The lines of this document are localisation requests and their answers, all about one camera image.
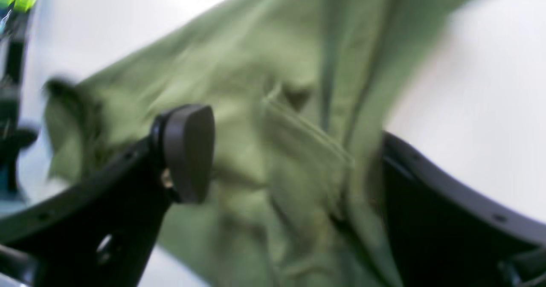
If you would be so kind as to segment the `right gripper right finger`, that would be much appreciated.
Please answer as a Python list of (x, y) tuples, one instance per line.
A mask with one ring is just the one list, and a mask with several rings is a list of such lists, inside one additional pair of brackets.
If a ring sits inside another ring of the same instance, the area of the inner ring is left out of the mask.
[(462, 184), (383, 134), (383, 213), (406, 287), (543, 287), (545, 224)]

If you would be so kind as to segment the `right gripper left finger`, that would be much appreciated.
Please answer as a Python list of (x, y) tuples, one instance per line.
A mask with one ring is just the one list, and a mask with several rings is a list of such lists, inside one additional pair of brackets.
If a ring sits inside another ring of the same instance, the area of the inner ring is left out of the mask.
[(215, 148), (209, 105), (156, 116), (79, 184), (1, 218), (3, 287), (136, 287), (173, 203), (203, 202)]

